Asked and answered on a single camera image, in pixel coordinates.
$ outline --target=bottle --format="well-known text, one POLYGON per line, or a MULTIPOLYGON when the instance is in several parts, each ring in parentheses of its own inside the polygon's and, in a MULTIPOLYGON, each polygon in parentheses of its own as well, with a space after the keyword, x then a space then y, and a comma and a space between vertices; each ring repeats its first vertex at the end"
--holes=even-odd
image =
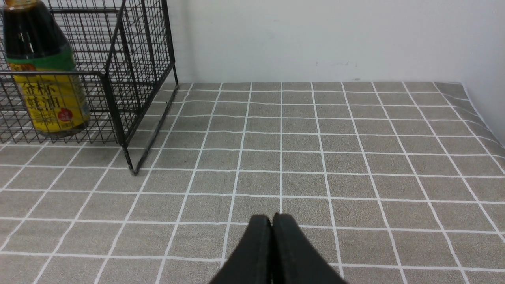
MULTIPOLYGON (((40 0, 5 0, 6 60, 13 71, 75 71, 73 50, 40 0)), ((51 139, 89 124, 89 106, 76 75, 14 76, 33 127, 51 139)))

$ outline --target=white wall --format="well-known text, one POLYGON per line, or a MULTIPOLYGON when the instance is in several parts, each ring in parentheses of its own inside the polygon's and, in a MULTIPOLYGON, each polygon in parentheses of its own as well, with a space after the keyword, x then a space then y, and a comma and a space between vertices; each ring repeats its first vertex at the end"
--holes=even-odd
POLYGON ((505 145, 505 1, 484 1, 469 16, 462 82, 494 135, 505 145))
POLYGON ((168 0, 182 81, 462 76, 474 0, 168 0))

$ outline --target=basket leg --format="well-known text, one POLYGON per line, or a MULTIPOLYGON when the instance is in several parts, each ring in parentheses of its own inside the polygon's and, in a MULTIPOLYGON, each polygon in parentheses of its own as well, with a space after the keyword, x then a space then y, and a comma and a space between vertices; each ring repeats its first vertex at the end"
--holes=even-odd
POLYGON ((128 146, 123 147, 123 152, 125 154, 126 162, 128 163, 128 169, 130 169, 130 173, 132 175, 138 174, 138 172, 140 171, 140 168, 142 167, 145 160, 147 159, 147 156, 149 155, 149 151, 153 147, 153 144, 155 143, 158 133, 160 133, 160 129, 163 126, 165 119, 167 118, 167 114, 170 111, 170 107, 172 106, 172 102, 174 101, 175 95, 177 94, 178 90, 179 90, 179 84, 177 84, 175 86, 175 89, 172 91, 172 95, 170 96, 170 99, 167 102, 167 106, 165 107, 165 110, 163 111, 163 114, 161 115, 161 118, 158 121, 158 124, 156 125, 155 130, 151 134, 151 137, 149 138, 149 142, 147 143, 147 146, 144 148, 144 151, 142 152, 142 157, 140 157, 140 160, 138 161, 135 168, 133 167, 133 164, 132 164, 131 158, 130 158, 130 154, 128 153, 128 146))
POLYGON ((175 70, 175 65, 174 65, 174 79, 175 79, 175 86, 176 88, 179 86, 179 78, 177 78, 177 71, 175 70))
POLYGON ((123 146, 123 153, 125 154, 126 163, 128 164, 128 169, 130 170, 131 174, 137 175, 138 172, 135 172, 133 169, 133 163, 131 162, 130 152, 128 152, 128 146, 123 146))

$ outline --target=red circular logo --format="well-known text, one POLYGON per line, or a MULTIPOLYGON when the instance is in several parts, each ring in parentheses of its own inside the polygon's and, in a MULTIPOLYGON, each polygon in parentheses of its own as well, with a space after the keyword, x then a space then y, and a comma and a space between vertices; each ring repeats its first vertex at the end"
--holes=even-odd
POLYGON ((58 119, 63 122, 68 122, 72 119, 72 111, 69 109, 61 109, 58 113, 58 119))

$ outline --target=metal wire grid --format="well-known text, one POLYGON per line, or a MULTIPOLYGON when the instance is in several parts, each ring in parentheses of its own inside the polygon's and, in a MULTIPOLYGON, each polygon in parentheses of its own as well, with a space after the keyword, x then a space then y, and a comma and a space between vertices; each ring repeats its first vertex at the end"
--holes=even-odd
MULTIPOLYGON (((112 116, 117 115, 127 141, 145 113, 150 99, 162 84, 171 63, 165 16, 159 0, 126 1, 118 21, 122 1, 47 1, 63 33, 72 45, 80 81, 91 109, 89 126, 81 133, 61 138, 69 141, 116 141, 112 116), (117 113, 111 113, 100 72, 108 76, 117 113)), ((0 67, 8 70, 0 35, 0 67)), ((0 76, 0 140, 42 142, 26 111, 12 76, 0 76)))

